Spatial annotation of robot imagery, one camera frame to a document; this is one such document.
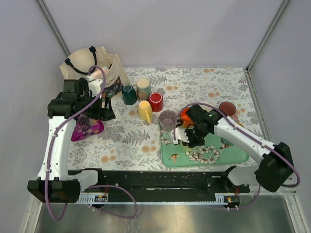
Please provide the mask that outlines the orange mug black handle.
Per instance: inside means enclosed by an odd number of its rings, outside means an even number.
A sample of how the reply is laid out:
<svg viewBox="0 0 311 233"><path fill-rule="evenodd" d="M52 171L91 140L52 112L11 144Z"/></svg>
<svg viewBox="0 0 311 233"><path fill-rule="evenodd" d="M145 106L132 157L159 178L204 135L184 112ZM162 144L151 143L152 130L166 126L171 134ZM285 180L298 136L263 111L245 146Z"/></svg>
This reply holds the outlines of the orange mug black handle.
<svg viewBox="0 0 311 233"><path fill-rule="evenodd" d="M180 113L180 119L177 121L183 128L187 128L193 123L190 117L187 115L187 110L189 110L189 107L183 109L183 111Z"/></svg>

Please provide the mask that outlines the lilac mug black handle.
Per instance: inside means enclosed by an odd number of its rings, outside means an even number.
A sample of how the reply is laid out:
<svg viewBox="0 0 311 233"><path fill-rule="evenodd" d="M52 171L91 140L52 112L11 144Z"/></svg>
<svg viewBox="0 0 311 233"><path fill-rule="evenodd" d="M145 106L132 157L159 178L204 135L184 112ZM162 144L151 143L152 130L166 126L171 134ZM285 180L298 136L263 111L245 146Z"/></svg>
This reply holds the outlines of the lilac mug black handle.
<svg viewBox="0 0 311 233"><path fill-rule="evenodd" d="M165 132L172 131L175 126L181 126L182 120L178 119L177 124L175 123L175 120L177 119L176 114L173 111L165 110L163 111L159 116L159 124L161 130Z"/></svg>

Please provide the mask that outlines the yellow mug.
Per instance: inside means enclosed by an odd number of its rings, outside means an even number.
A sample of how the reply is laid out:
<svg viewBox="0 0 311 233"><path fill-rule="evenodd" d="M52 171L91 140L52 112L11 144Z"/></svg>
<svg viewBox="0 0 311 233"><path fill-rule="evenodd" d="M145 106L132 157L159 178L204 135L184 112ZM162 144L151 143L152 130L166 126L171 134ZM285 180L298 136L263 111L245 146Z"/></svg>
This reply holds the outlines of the yellow mug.
<svg viewBox="0 0 311 233"><path fill-rule="evenodd" d="M147 121L151 124L152 120L152 108L148 101L143 100L138 105L138 116L141 120Z"/></svg>

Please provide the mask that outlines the tall pink floral mug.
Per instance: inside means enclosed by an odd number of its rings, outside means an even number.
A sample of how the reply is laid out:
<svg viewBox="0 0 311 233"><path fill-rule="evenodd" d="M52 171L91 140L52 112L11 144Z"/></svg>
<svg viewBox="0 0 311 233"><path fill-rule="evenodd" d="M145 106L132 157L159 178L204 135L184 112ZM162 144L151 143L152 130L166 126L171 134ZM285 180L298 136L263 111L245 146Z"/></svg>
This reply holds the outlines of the tall pink floral mug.
<svg viewBox="0 0 311 233"><path fill-rule="evenodd" d="M239 122L239 119L238 117L236 116L236 106L231 103L231 102L228 102L228 101L225 101L225 102L222 102L220 105L219 105L219 109L226 113L229 117L231 117L235 122Z"/></svg>

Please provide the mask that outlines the red mug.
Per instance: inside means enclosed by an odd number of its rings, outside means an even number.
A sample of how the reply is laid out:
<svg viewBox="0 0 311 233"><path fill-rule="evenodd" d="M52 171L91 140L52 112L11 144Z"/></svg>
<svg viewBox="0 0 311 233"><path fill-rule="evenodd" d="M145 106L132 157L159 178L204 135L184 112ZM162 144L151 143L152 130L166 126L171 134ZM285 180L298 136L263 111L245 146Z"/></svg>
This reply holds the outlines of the red mug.
<svg viewBox="0 0 311 233"><path fill-rule="evenodd" d="M148 97L148 102L150 103L153 112L160 112L163 109L163 101L162 94L158 92L153 92Z"/></svg>

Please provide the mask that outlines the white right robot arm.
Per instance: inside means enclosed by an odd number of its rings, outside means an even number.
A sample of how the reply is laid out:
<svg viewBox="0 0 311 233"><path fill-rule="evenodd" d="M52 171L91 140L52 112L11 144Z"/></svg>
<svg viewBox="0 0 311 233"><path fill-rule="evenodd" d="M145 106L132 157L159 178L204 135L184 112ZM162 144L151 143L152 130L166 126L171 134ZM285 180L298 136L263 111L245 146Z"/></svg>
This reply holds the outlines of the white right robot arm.
<svg viewBox="0 0 311 233"><path fill-rule="evenodd" d="M267 191L276 192L280 187L287 187L286 180L297 173L287 144L275 144L256 136L217 108L208 112L195 104L186 115L194 123L192 129L185 130L184 144L189 148L203 145L205 137L213 134L228 140L256 161L255 166L232 168L221 180L224 191L232 192L238 185L257 182Z"/></svg>

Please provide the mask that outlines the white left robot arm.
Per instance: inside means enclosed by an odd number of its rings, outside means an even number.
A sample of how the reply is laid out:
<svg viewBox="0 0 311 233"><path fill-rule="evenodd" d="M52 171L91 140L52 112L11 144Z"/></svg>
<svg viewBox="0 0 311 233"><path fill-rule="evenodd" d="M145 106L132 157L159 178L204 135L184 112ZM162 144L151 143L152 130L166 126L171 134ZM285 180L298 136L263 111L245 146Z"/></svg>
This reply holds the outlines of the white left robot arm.
<svg viewBox="0 0 311 233"><path fill-rule="evenodd" d="M100 192L105 179L98 168L68 170L69 145L78 116L108 121L115 118L109 96L102 98L102 79L64 80L63 91L48 104L49 136L41 169L27 189L42 203L76 203L89 187Z"/></svg>

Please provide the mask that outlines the dark green mug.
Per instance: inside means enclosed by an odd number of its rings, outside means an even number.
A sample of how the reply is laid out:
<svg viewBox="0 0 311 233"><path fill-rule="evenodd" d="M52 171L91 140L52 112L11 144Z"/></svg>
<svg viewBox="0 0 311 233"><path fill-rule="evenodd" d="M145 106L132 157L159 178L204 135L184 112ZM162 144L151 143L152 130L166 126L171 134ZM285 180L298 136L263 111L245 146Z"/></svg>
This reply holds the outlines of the dark green mug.
<svg viewBox="0 0 311 233"><path fill-rule="evenodd" d="M132 85L127 84L122 88L123 102L126 105L133 105L137 102L136 91Z"/></svg>

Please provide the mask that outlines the cream floral mug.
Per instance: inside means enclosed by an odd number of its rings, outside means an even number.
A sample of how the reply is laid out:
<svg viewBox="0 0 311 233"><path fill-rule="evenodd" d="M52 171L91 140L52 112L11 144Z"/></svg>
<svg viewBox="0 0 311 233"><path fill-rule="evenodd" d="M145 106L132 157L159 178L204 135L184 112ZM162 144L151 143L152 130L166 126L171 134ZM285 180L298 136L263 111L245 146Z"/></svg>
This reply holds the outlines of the cream floral mug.
<svg viewBox="0 0 311 233"><path fill-rule="evenodd" d="M137 98L139 101L148 100L151 94L151 83L147 78L141 78L137 81Z"/></svg>

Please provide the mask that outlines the purple snack packet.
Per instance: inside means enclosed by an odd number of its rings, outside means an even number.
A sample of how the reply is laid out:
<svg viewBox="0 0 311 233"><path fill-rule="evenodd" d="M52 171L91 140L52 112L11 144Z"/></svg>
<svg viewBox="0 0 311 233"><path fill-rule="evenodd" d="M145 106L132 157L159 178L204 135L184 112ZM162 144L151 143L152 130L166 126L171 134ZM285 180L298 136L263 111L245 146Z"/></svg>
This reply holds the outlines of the purple snack packet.
<svg viewBox="0 0 311 233"><path fill-rule="evenodd" d="M77 117L76 125L71 136L71 141L80 141L97 135L104 130L104 125L100 120L90 119L85 114L80 114Z"/></svg>

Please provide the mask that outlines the green hummingbird tray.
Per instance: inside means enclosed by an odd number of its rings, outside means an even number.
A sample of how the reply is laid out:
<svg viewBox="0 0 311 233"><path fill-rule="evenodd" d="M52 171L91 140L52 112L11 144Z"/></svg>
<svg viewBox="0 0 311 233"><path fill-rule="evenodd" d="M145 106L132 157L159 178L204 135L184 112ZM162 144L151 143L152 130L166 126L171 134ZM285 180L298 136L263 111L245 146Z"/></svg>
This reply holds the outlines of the green hummingbird tray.
<svg viewBox="0 0 311 233"><path fill-rule="evenodd" d="M170 133L160 132L160 151L162 163L169 168L192 166L213 166L241 164L249 160L249 156L235 145L227 145L222 138L213 134L205 137L205 144L188 148L182 143L173 144Z"/></svg>

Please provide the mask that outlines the beige canvas tote bag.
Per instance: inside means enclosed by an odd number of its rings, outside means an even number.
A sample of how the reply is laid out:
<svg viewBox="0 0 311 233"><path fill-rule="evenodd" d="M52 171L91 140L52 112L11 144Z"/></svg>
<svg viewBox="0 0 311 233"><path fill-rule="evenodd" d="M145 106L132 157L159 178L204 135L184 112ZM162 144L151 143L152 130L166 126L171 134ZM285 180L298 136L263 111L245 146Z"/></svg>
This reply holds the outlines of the beige canvas tote bag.
<svg viewBox="0 0 311 233"><path fill-rule="evenodd" d="M94 71L108 67L105 75L103 96L115 96L123 86L130 84L128 76L117 54L110 54L105 47L91 46L72 53L60 66L65 79L79 79L92 75Z"/></svg>

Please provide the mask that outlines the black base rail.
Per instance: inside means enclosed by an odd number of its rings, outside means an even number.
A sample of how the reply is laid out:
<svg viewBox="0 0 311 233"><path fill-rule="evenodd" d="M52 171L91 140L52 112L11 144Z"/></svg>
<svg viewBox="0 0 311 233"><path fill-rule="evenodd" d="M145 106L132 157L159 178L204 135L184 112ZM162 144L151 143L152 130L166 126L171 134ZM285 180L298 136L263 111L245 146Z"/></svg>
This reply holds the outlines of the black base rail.
<svg viewBox="0 0 311 233"><path fill-rule="evenodd" d="M96 203L216 202L216 194L250 192L248 185L235 186L228 171L96 171L97 188L86 190L95 195Z"/></svg>

